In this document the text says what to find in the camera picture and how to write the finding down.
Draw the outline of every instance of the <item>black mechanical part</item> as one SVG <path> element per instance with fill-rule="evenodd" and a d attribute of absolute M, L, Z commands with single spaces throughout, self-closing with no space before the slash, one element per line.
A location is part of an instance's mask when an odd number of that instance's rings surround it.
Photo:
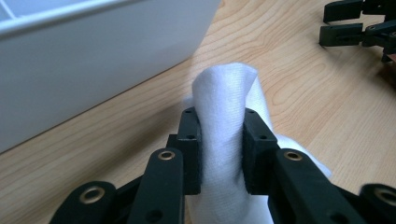
<path fill-rule="evenodd" d="M 167 147 L 151 154 L 127 223 L 184 223 L 180 151 Z"/>
<path fill-rule="evenodd" d="M 323 22 L 358 19 L 365 15 L 384 15 L 385 21 L 396 20 L 394 0 L 346 0 L 329 3 L 324 7 Z"/>
<path fill-rule="evenodd" d="M 249 194 L 268 194 L 274 156 L 279 149 L 276 137 L 260 115 L 254 110 L 246 109 L 242 168 Z"/>
<path fill-rule="evenodd" d="M 396 1 L 346 0 L 332 2 L 324 8 L 324 22 L 357 19 L 361 12 L 367 15 L 384 15 L 384 22 L 368 26 L 363 32 L 361 23 L 320 27 L 319 44 L 324 47 L 361 45 L 384 48 L 382 62 L 396 53 Z"/>
<path fill-rule="evenodd" d="M 81 185 L 64 200 L 50 223 L 108 223 L 107 214 L 115 196 L 116 188 L 107 182 L 92 181 Z"/>
<path fill-rule="evenodd" d="M 275 223 L 366 223 L 304 153 L 279 150 L 274 173 L 268 205 Z"/>
<path fill-rule="evenodd" d="M 396 224 L 396 189 L 366 185 L 357 196 L 336 187 L 303 152 L 280 149 L 251 109 L 246 110 L 243 130 L 247 192 L 269 196 L 275 224 Z M 193 108 L 185 110 L 178 134 L 169 136 L 167 148 L 151 154 L 142 176 L 119 189 L 99 181 L 78 187 L 51 223 L 184 223 L 184 195 L 195 194 L 195 185 L 201 183 L 200 131 Z M 187 166 L 192 161 L 198 162 Z"/>
<path fill-rule="evenodd" d="M 396 223 L 396 189 L 382 184 L 361 188 L 361 215 L 371 223 Z"/>
<path fill-rule="evenodd" d="M 185 195 L 201 192 L 201 142 L 201 126 L 194 107 L 191 107 L 182 112 L 178 132 L 170 134 L 166 144 L 183 153 Z"/>

